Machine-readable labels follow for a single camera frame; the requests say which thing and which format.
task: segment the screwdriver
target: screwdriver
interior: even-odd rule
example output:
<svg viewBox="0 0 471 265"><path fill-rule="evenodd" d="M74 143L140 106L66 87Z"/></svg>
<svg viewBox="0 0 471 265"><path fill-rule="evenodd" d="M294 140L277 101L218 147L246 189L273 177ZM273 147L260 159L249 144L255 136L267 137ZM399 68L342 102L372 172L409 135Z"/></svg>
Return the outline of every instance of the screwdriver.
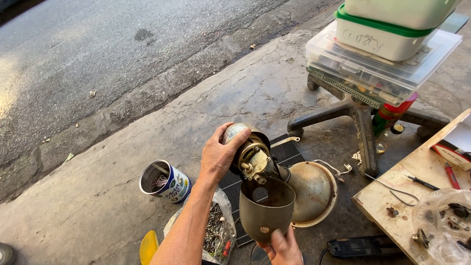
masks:
<svg viewBox="0 0 471 265"><path fill-rule="evenodd" d="M458 185L458 181L456 181L456 177L455 177L455 174L453 173L453 169L450 167L450 164L448 164L448 162L445 162L445 169L447 171L448 178L450 179L451 184L453 184L453 188L457 190L461 190L460 185Z"/></svg>
<svg viewBox="0 0 471 265"><path fill-rule="evenodd" d="M423 181L423 180L420 180L416 177L411 177L411 176L407 176L408 178L410 178L413 182L417 182L417 183L420 183L422 185L424 185L425 187L429 188L429 189L432 189L432 190L439 190L439 188L433 186L432 184L428 184L427 182Z"/></svg>

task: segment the tin can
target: tin can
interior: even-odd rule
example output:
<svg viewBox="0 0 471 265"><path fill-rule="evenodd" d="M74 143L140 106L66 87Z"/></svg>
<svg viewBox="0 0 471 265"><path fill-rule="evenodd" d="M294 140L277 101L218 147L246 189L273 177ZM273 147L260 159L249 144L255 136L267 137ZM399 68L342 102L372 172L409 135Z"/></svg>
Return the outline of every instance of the tin can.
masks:
<svg viewBox="0 0 471 265"><path fill-rule="evenodd" d="M171 203L179 203L190 194L188 177L165 160L156 160L144 169L139 179L139 188L145 194L160 197Z"/></svg>

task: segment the hand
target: hand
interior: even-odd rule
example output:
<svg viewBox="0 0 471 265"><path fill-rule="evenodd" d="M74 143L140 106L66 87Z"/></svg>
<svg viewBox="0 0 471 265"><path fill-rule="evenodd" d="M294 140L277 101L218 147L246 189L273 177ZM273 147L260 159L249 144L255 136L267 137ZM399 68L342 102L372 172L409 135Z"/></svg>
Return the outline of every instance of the hand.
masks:
<svg viewBox="0 0 471 265"><path fill-rule="evenodd" d="M303 265L301 251L298 243L296 243L291 226L285 236L279 229L273 231L271 233L271 246L258 242L257 245L268 254L273 265Z"/></svg>
<svg viewBox="0 0 471 265"><path fill-rule="evenodd" d="M224 131L232 124L234 123L228 122L218 127L206 142L201 155L201 169L198 179L208 180L212 185L217 185L229 170L237 149L249 138L252 131L247 128L240 131L228 144L219 143Z"/></svg>

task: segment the plastic storage box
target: plastic storage box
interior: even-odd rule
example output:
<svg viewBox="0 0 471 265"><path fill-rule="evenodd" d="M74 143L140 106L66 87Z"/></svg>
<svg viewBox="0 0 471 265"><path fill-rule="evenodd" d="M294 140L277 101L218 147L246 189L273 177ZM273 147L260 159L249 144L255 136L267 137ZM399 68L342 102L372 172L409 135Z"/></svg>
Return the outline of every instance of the plastic storage box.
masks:
<svg viewBox="0 0 471 265"><path fill-rule="evenodd" d="M438 26L461 0L345 0L351 16L369 18L410 29Z"/></svg>
<svg viewBox="0 0 471 265"><path fill-rule="evenodd" d="M345 12L344 5L342 4L334 13L337 17L337 39L391 61L411 58L419 50L425 38L434 30L412 30L354 17Z"/></svg>
<svg viewBox="0 0 471 265"><path fill-rule="evenodd" d="M461 42L462 37L436 30L412 58L392 62L340 43L337 21L306 44L308 69L343 83L363 94L398 106L416 91Z"/></svg>

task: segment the wooden board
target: wooden board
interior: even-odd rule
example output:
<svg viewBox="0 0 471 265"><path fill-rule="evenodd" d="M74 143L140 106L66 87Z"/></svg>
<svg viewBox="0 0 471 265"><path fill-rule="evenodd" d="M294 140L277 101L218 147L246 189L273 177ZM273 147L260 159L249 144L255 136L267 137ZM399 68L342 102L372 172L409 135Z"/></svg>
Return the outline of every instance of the wooden board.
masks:
<svg viewBox="0 0 471 265"><path fill-rule="evenodd" d="M402 159L390 170L378 178L386 185L414 194L420 198L424 194L433 192L418 183L412 182L404 175L417 177L438 188L452 188L445 171L445 160L439 154L430 150L430 146L437 143L444 135L452 130L456 124L469 112L471 108L459 115L440 132L414 152ZM469 190L471 187L470 173L450 163L461 189ZM397 193L404 201L416 203L407 195ZM431 265L427 251L412 241L412 234L416 233L412 222L414 207L407 206L394 197L390 190L378 182L373 182L351 198L353 203L365 214L368 219L379 226L417 265ZM396 217L390 217L386 208L393 207L399 211Z"/></svg>

